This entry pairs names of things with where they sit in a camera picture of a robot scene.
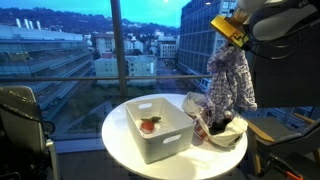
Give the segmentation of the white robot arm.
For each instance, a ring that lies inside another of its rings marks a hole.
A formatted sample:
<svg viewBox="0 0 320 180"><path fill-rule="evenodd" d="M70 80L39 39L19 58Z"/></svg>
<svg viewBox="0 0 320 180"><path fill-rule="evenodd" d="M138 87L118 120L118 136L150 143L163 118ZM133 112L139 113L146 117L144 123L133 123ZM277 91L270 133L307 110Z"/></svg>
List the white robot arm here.
<svg viewBox="0 0 320 180"><path fill-rule="evenodd" d="M271 41L318 16L319 4L319 0L238 0L232 19L246 25L254 39Z"/></svg>

